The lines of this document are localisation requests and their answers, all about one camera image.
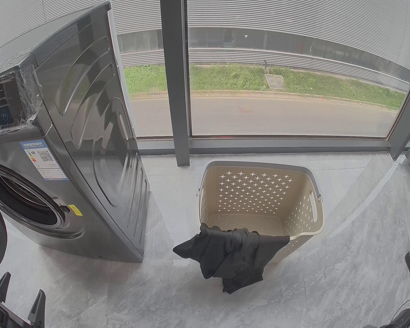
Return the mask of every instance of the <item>asphalt road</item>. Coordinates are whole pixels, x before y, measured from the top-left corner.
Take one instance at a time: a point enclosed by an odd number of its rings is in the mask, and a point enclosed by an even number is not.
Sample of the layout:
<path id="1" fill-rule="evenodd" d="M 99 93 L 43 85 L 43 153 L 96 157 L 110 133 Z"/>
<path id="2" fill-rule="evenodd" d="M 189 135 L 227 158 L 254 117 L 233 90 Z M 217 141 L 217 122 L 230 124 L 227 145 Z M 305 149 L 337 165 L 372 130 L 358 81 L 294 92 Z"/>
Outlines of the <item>asphalt road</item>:
<path id="1" fill-rule="evenodd" d="M 137 136 L 171 136 L 168 99 L 132 101 Z M 193 135 L 339 135 L 385 137 L 396 113 L 345 101 L 192 98 Z"/>

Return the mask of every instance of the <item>building facade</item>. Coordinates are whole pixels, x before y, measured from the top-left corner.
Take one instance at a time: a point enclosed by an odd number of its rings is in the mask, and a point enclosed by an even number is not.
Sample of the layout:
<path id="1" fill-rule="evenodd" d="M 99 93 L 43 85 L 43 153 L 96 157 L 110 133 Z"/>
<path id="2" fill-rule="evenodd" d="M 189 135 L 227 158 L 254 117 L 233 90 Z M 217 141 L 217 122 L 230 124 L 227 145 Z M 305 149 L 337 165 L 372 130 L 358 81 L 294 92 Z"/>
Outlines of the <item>building facade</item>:
<path id="1" fill-rule="evenodd" d="M 104 0 L 0 0 L 0 46 Z M 124 66 L 164 63 L 159 0 L 112 0 Z M 192 63 L 247 63 L 410 86 L 410 0 L 187 0 Z"/>

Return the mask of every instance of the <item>front-load washing machine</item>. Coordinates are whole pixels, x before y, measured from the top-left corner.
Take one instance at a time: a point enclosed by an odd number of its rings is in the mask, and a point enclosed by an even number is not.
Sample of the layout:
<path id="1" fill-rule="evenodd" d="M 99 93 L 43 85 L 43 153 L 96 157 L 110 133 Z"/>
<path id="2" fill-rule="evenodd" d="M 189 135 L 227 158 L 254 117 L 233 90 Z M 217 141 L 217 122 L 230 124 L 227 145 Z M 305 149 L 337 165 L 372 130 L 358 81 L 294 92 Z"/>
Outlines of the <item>front-load washing machine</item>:
<path id="1" fill-rule="evenodd" d="M 0 48 L 0 211 L 45 247 L 141 262 L 149 183 L 109 9 L 64 16 Z"/>

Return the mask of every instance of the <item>energy label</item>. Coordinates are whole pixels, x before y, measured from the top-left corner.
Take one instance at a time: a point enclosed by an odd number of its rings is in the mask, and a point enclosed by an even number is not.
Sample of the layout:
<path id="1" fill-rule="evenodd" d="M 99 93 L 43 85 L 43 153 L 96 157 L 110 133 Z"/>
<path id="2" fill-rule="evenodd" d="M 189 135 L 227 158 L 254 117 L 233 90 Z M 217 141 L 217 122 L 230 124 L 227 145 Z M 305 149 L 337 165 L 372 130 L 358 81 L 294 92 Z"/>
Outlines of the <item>energy label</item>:
<path id="1" fill-rule="evenodd" d="M 68 180 L 43 139 L 20 142 L 20 145 L 44 180 Z"/>

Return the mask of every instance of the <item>washing machine drum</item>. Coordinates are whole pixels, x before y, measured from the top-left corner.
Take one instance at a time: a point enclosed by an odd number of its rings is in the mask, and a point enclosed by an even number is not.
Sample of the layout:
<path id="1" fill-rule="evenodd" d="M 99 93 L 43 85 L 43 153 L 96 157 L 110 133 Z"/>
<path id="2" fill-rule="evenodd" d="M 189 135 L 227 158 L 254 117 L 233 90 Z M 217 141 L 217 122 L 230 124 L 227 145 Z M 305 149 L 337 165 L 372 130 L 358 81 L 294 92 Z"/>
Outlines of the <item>washing machine drum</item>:
<path id="1" fill-rule="evenodd" d="M 0 166 L 0 209 L 35 229 L 61 229 L 67 223 L 64 207 L 26 178 L 3 166 Z"/>

